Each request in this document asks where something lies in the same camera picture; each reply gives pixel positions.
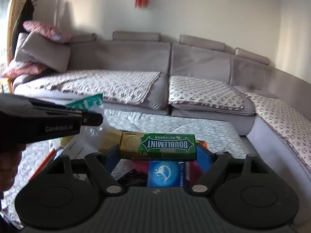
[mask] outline wooden stool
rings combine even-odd
[[[0,93],[13,94],[13,80],[9,78],[2,78],[0,80]]]

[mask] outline human hand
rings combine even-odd
[[[5,143],[1,146],[5,151],[0,153],[0,192],[3,192],[14,184],[22,151],[26,149],[26,145]]]

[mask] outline patterned tablecloth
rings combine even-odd
[[[211,152],[228,151],[234,158],[242,158],[250,153],[244,143],[227,122],[171,117],[121,110],[104,110],[109,124],[117,129],[144,133],[185,133],[194,134],[196,139],[207,142]],[[34,171],[49,154],[48,141],[33,143],[23,152],[14,186],[4,193],[1,201],[5,214],[18,226],[20,220],[14,209],[18,192],[28,183]]]

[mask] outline ribbed black surface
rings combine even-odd
[[[23,233],[41,230],[24,229]],[[202,197],[192,197],[182,187],[130,188],[122,197],[110,197],[90,220],[72,229],[49,233],[259,233],[240,229],[220,218]],[[293,233],[286,226],[265,233]]]

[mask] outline lemon slice image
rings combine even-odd
[[[125,148],[132,152],[138,151],[141,142],[142,141],[138,136],[132,136],[125,142]]]

